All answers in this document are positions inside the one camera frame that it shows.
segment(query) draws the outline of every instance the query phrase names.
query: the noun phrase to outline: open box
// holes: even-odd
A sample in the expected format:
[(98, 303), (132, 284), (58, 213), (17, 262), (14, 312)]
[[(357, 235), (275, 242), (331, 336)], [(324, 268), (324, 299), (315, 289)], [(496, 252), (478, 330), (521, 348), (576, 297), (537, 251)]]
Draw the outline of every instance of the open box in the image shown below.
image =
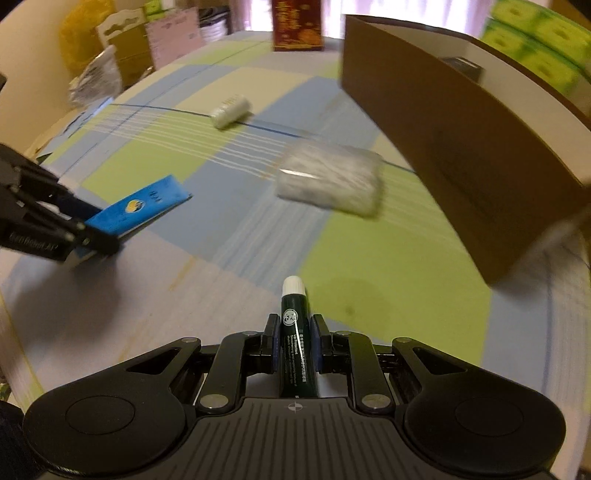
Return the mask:
[[(479, 84), (440, 60), (483, 68)], [(400, 150), (492, 284), (591, 211), (591, 121), (467, 35), (349, 15), (342, 88)]]

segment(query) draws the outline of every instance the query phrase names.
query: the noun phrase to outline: red packaging with gold text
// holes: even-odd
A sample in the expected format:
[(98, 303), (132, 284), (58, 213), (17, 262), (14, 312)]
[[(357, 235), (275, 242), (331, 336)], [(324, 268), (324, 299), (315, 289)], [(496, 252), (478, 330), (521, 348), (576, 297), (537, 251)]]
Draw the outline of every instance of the red packaging with gold text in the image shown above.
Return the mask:
[(320, 0), (272, 0), (273, 49), (322, 50)]

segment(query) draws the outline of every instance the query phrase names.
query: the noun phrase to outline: plastic bag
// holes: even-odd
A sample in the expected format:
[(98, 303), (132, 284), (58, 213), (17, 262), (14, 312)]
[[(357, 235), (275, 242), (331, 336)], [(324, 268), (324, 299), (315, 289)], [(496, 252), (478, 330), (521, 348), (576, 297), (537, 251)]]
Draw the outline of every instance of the plastic bag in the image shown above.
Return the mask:
[(275, 192), (285, 199), (372, 216), (381, 196), (383, 160), (360, 148), (298, 140), (282, 154)]
[(70, 82), (68, 97), (76, 106), (87, 106), (102, 98), (117, 97), (123, 80), (115, 59), (115, 47), (109, 45)]

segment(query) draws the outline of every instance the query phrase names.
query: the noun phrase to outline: green lip balm tube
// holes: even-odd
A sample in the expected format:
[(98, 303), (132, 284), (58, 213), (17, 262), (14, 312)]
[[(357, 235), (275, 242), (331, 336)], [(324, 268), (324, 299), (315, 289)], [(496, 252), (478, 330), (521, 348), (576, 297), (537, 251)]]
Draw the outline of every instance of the green lip balm tube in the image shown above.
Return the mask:
[(282, 398), (318, 398), (311, 359), (308, 299), (300, 277), (287, 277), (281, 297)]

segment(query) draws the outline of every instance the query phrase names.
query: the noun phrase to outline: yellow plush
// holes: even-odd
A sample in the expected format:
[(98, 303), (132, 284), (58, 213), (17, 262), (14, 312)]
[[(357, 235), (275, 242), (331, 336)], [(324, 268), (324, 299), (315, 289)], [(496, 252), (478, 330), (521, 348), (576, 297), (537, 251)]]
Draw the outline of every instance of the yellow plush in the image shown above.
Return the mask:
[(61, 23), (61, 56), (72, 77), (81, 74), (103, 50), (96, 27), (113, 13), (113, 0), (80, 0)]

